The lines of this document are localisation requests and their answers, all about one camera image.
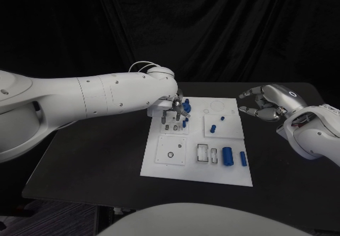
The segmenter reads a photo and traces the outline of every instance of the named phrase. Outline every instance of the black curtain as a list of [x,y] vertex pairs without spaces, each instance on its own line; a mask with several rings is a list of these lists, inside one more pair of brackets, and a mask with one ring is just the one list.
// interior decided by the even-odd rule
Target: black curtain
[[0,3],[0,69],[42,78],[126,72],[178,81],[310,82],[338,98],[339,0],[37,0]]

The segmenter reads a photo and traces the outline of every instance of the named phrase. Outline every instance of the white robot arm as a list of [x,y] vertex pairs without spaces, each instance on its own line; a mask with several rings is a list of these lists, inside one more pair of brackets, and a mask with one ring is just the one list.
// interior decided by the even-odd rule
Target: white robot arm
[[146,108],[152,117],[163,117],[166,111],[178,111],[178,119],[189,116],[182,98],[175,73],[161,66],[148,74],[60,79],[0,71],[0,162],[22,155],[54,130],[81,119]]
[[310,160],[326,156],[340,166],[340,110],[328,104],[309,107],[299,94],[282,85],[253,88],[240,97],[250,95],[256,95],[260,109],[240,110],[266,121],[286,117],[277,133],[296,152]]

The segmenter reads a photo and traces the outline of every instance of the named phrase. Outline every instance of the cable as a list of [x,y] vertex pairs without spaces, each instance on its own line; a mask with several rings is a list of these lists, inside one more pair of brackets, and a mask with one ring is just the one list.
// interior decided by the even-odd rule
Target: cable
[[73,125],[77,121],[68,123],[67,125],[61,126],[57,130],[67,128],[70,125]]
[[132,65],[132,67],[130,67],[130,69],[129,69],[129,72],[132,71],[133,66],[135,66],[136,64],[139,64],[139,63],[151,63],[151,64],[155,64],[155,63],[151,62],[151,61],[145,61],[145,60],[142,60],[142,61],[136,62],[136,63]]
[[156,64],[148,64],[148,65],[139,70],[139,72],[140,72],[148,66],[152,66],[152,65],[158,66]]

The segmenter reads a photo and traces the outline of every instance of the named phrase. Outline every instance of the black table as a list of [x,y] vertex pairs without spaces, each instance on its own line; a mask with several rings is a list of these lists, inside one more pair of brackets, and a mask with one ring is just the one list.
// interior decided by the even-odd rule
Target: black table
[[[238,97],[261,83],[179,83],[185,96]],[[322,105],[313,85],[285,84]],[[238,104],[256,107],[254,97]],[[231,207],[287,224],[340,231],[340,167],[309,161],[270,123],[241,113],[254,187],[142,177],[148,112],[81,120],[63,129],[24,190],[27,198],[143,209],[166,203]]]

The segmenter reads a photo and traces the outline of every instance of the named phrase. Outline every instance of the gray carpet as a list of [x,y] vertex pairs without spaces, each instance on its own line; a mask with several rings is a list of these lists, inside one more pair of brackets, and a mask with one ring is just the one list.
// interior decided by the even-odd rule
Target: gray carpet
[[96,206],[35,200],[25,209],[37,214],[30,217],[6,217],[8,229],[2,236],[93,236]]

